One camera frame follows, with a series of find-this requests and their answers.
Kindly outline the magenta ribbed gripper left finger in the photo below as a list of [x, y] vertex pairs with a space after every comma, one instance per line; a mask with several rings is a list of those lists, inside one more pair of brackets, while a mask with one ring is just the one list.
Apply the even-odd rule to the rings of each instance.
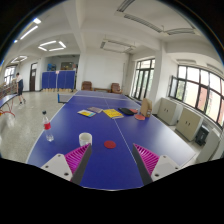
[[91, 154], [92, 146], [88, 143], [66, 155], [56, 154], [42, 166], [42, 169], [79, 185]]

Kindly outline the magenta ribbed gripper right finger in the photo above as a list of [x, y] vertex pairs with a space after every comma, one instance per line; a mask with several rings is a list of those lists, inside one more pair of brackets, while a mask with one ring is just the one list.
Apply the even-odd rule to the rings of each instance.
[[180, 169], [167, 155], [158, 156], [138, 144], [133, 145], [132, 154], [144, 185], [159, 180]]

